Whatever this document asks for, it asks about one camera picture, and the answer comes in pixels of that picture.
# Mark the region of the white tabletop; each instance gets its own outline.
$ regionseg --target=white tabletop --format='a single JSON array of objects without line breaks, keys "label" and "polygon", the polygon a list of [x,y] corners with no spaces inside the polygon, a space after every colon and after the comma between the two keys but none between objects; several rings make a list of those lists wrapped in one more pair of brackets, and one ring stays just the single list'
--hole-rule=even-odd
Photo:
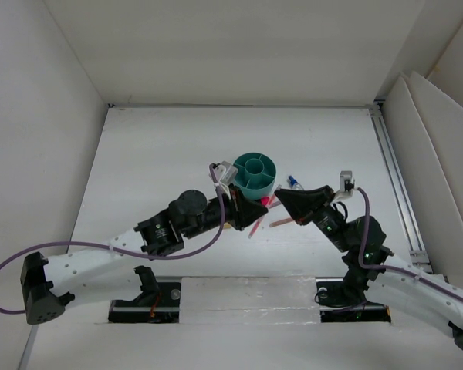
[{"label": "white tabletop", "polygon": [[[352,170],[387,234],[385,245],[409,259],[370,114],[356,108],[112,108],[73,240],[108,240],[187,189],[213,197],[208,164],[251,151],[275,162],[276,183],[285,186],[292,174],[306,189],[337,189],[340,171]],[[350,219],[363,214],[359,194],[346,205]],[[251,240],[248,230],[226,230],[203,254],[150,266],[167,276],[343,276],[340,252],[314,226],[269,229],[271,221],[286,216],[277,207]],[[213,233],[186,240],[184,251],[202,246]],[[235,314],[205,317],[214,325],[188,314],[190,323],[119,325],[107,324],[107,306],[80,306],[40,325],[29,368],[463,369],[463,352],[450,338],[394,311],[393,324],[320,324],[314,310],[308,313],[313,322],[302,323],[305,315],[299,314],[293,325],[285,324],[291,321],[285,315],[281,324],[249,315],[240,325]]]}]

